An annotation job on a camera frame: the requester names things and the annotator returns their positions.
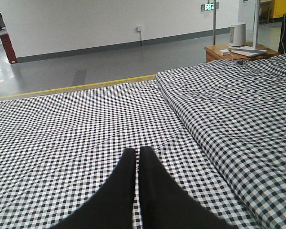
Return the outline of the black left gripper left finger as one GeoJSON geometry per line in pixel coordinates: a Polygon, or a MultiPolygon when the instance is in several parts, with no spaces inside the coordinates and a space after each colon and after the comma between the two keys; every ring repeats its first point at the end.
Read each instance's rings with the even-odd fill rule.
{"type": "Polygon", "coordinates": [[[135,195],[136,153],[124,149],[101,188],[53,229],[131,229],[135,195]]]}

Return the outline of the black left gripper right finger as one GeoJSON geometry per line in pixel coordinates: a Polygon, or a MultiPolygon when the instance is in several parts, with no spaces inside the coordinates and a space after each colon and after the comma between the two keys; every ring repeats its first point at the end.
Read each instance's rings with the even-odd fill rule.
{"type": "Polygon", "coordinates": [[[232,229],[174,181],[150,146],[140,148],[139,200],[145,229],[232,229]]]}

